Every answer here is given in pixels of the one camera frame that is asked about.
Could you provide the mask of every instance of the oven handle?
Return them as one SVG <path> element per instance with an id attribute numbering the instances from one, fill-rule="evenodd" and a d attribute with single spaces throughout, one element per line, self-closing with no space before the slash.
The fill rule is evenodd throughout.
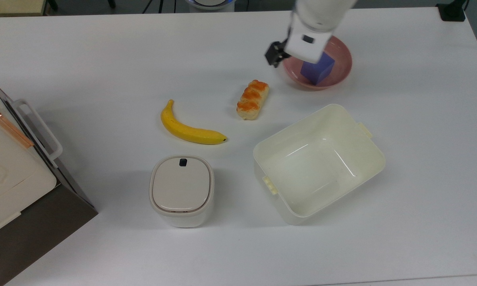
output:
<path id="1" fill-rule="evenodd" d="M 30 109 L 30 111 L 32 111 L 32 114 L 37 118 L 37 120 L 39 120 L 42 127 L 46 130 L 47 134 L 51 137 L 51 139 L 55 143 L 56 148 L 55 148 L 55 150 L 53 150 L 53 152 L 51 154 L 48 154 L 46 152 L 46 150 L 44 150 L 44 153 L 46 154 L 46 156 L 51 161 L 55 161 L 55 159 L 58 158 L 62 154 L 62 145 L 60 144 L 58 139 L 55 137 L 55 135 L 53 135 L 53 132 L 51 132 L 51 130 L 48 128 L 48 125 L 46 125 L 44 120 L 42 120 L 42 118 L 39 116 L 37 111 L 35 111 L 35 109 L 28 103 L 28 101 L 26 101 L 25 99 L 18 99 L 18 100 L 15 100 L 11 103 L 11 106 L 15 109 L 18 109 L 21 105 L 26 105 Z"/>

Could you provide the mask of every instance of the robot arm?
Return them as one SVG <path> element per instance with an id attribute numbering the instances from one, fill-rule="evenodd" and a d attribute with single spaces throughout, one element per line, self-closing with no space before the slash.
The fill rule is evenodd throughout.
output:
<path id="1" fill-rule="evenodd" d="M 269 65 L 277 67 L 290 56 L 317 63 L 333 31 L 356 1 L 297 0 L 288 37 L 282 43 L 273 42 L 265 54 Z"/>

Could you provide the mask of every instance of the black button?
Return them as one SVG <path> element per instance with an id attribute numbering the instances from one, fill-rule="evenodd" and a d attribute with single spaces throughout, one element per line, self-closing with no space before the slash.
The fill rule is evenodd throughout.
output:
<path id="1" fill-rule="evenodd" d="M 311 37 L 309 37 L 309 36 L 307 36 L 307 35 L 303 35 L 303 36 L 302 36 L 302 40 L 303 40 L 304 42 L 309 43 L 309 44 L 312 44 L 312 43 L 314 42 L 314 38 L 311 38 Z"/>

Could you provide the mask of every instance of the pink bowl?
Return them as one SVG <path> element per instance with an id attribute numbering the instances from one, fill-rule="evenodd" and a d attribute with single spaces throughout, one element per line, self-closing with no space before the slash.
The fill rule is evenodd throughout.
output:
<path id="1" fill-rule="evenodd" d="M 327 55 L 335 60 L 331 73 L 317 85 L 313 85 L 307 78 L 300 74 L 303 60 L 290 57 L 282 61 L 288 76 L 300 85 L 310 89 L 327 89 L 343 81 L 351 71 L 351 53 L 346 45 L 338 38 L 332 36 L 324 50 Z"/>

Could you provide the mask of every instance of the floor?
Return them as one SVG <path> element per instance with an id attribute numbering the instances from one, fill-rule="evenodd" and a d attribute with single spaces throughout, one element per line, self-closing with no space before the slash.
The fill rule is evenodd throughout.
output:
<path id="1" fill-rule="evenodd" d="M 46 4 L 47 15 L 100 15 L 100 14 L 156 14 L 188 13 L 185 0 L 116 0 L 112 9 L 107 0 L 56 0 L 58 10 Z M 291 10 L 295 0 L 236 0 L 235 11 Z M 358 0 L 355 8 L 434 7 L 450 0 Z M 469 23 L 477 38 L 477 0 L 471 0 L 466 10 Z"/>

